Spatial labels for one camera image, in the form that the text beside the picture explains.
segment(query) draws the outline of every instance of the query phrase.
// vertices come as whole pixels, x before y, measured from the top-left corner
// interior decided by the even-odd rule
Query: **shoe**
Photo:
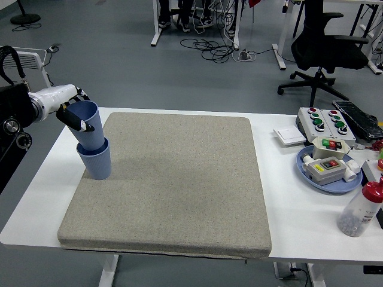
[[[213,26],[213,17],[212,16],[210,16],[210,17],[203,16],[199,20],[199,24],[197,25],[197,28],[208,28],[211,26]]]
[[[172,23],[170,22],[170,18],[167,20],[160,19],[158,21],[158,26],[160,26],[161,29],[164,29],[166,27],[169,27]]]
[[[235,36],[235,24],[232,24],[229,30],[227,31],[229,37],[233,38]]]
[[[182,23],[182,22],[179,22],[179,23],[177,24],[177,28],[178,28],[179,30],[184,31],[184,33],[189,33],[189,32],[190,32],[190,26],[189,26],[189,24],[184,24],[184,23]]]

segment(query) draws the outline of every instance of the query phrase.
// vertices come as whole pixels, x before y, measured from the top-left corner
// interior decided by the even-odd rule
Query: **stacked cups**
[[[110,145],[104,137],[98,106],[90,100],[75,102],[67,110],[93,126],[93,132],[78,132],[69,128],[78,140],[77,152],[93,179],[105,179],[111,173]]]

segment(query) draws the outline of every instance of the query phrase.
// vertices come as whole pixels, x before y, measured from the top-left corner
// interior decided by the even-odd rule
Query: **white table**
[[[331,3],[332,2],[344,3],[344,4],[383,5],[383,1],[380,1],[380,0],[324,0],[324,1],[331,2]],[[279,36],[278,44],[272,44],[272,49],[274,51],[274,55],[275,55],[276,61],[278,62],[278,66],[280,70],[286,70],[286,65],[282,58],[282,53],[283,53],[284,44],[287,37],[287,32],[289,27],[291,26],[291,20],[292,20],[291,16],[293,14],[293,8],[295,6],[293,2],[300,3],[300,2],[303,2],[303,0],[294,0],[294,1],[288,2],[287,12],[285,13],[285,16],[284,16],[284,23],[283,23],[281,35]],[[381,20],[383,20],[383,17],[381,16],[378,17],[378,23]],[[381,35],[382,30],[383,30],[383,22],[377,25],[376,28],[374,28],[375,33],[373,35],[369,35],[371,37],[371,39],[369,40],[369,43],[367,45],[364,45],[362,48],[363,52],[369,59],[368,66],[374,72],[374,74],[377,74],[377,75],[382,74],[382,71],[375,66],[375,64],[371,61],[371,58],[372,58],[373,51],[375,50],[376,46],[379,43],[379,41],[378,40],[375,41],[375,39],[377,39]]]
[[[175,6],[172,6],[172,2],[174,2],[174,1],[169,0],[169,5],[171,6],[171,8],[175,8]],[[153,37],[153,40],[151,41],[150,45],[152,47],[155,47],[157,45],[157,42],[158,42],[158,40],[159,40],[159,38],[161,36],[161,33],[162,33],[162,29],[160,28],[160,26],[158,24],[158,17],[159,17],[159,14],[160,14],[160,4],[159,4],[158,0],[153,0],[153,11],[154,11],[154,37]],[[235,26],[235,36],[233,38],[234,47],[236,49],[239,49],[239,38],[238,38],[238,35],[239,35],[239,25],[240,25],[240,23],[241,23],[241,6],[238,4],[237,20],[236,20],[236,26]]]
[[[274,134],[273,129],[294,124],[295,115],[100,108],[102,122],[117,111],[249,118],[272,239],[269,260],[311,263],[315,286],[325,286],[319,263],[383,264],[383,249],[376,248],[382,244],[383,230],[376,219],[358,238],[344,235],[336,226],[337,216],[361,186],[339,196],[320,192],[296,167],[296,154],[303,145],[284,147]],[[57,231],[84,171],[76,144],[65,127],[1,232],[3,245],[61,249]],[[360,165],[376,157],[373,151],[353,150],[349,155]],[[104,267],[100,286],[111,286],[118,255],[100,256]]]

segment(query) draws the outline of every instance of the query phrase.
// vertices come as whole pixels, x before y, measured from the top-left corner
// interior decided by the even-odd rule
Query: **yellow label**
[[[319,170],[320,172],[323,172],[323,171],[324,171],[324,169],[323,169],[322,167],[320,167],[319,164],[315,164],[314,167],[315,167],[317,170]]]

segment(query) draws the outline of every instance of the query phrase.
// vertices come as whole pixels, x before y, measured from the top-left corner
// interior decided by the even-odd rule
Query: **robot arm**
[[[67,126],[82,132],[92,132],[94,128],[86,124],[75,114],[66,110],[70,100],[89,100],[82,89],[74,85],[45,88],[37,93],[29,92],[29,97],[35,110],[34,122],[45,120],[49,114],[56,113],[56,117]]]
[[[49,114],[74,130],[92,132],[94,128],[66,109],[69,101],[89,100],[74,85],[28,92],[24,84],[0,88],[0,193],[32,145],[32,137],[23,128],[45,120]]]

